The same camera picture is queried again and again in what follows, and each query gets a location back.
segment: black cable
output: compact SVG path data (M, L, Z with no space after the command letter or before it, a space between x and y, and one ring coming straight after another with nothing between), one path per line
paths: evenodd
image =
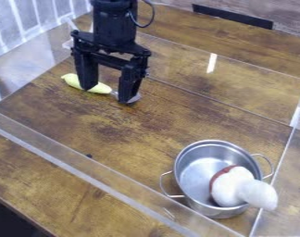
M140 28L145 28L145 27L148 27L148 26L152 24L152 21L153 21L153 19L155 19L155 7L153 7L153 4L152 4L152 2L151 2L149 0L141 0L141 1L152 8L152 17L151 17L148 23L144 24L144 25L140 25L140 24L137 23L137 21L133 19L133 16L132 16L132 13L131 13L129 10L127 11L127 13L128 13L128 16L129 16L132 22L135 23L135 25L136 25L137 27L140 27Z

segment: wooden table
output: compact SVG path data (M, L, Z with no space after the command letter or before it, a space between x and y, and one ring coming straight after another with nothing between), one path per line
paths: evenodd
M91 22L88 17L83 17L77 23L87 27ZM157 21L144 32L300 76L300 56L295 55L300 39L288 35L164 6L157 7ZM140 35L144 43L151 44L153 40L149 38ZM279 108L270 113L271 105L259 101L254 106L255 101L246 100L247 96L243 96L243 103L236 108L227 104L235 105L240 97L230 100L232 97L212 87L219 81L215 80L215 84L210 81L206 90L196 90L202 78L192 77L192 72L183 73L180 77L178 73L176 77L173 68L178 61L173 58L163 61L164 53L168 55L171 52L168 50L176 56L182 55L182 50L188 56L199 56L194 49L175 47L175 44L160 40L152 47L151 74L156 76L143 81L141 100L135 105L119 105L108 96L87 94L65 86L59 77L75 71L73 61L68 58L0 102L0 113L79 153L91 154L101 164L156 191L159 174L171 169L180 149L199 140L230 141L250 153L264 154L275 166L291 132L287 126L288 108L300 97L295 93L300 80L286 77L291 80L290 85L268 73L272 87L264 87L263 92L270 94L272 88L278 88L280 94L274 100L278 99L279 103L272 105L279 105ZM195 58L183 57L180 66L188 65ZM171 73L157 69L159 62L169 64ZM226 61L222 65L219 73L227 74L234 82L230 63ZM248 66L238 68L254 78L260 75ZM101 80L115 87L117 73L101 69ZM239 83L242 88L247 86L247 82ZM1 137L0 202L57 236L176 235L159 222ZM256 212L248 208L244 214L219 222L247 235Z

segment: metal bowl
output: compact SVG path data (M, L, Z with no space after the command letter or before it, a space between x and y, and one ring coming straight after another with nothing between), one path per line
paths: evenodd
M252 156L264 158L271 167L271 174L266 177L262 177L258 162ZM175 182L183 194L169 195L161 187L161 178L172 173L171 171L163 173L159 177L160 190L171 198L186 198L190 208L210 218L234 217L246 210L248 205L244 203L239 206L219 207L214 203L208 192L208 181L212 175L231 165L247 168L259 181L274 173L271 162L263 155L250 155L232 143L206 140L190 144L175 159Z

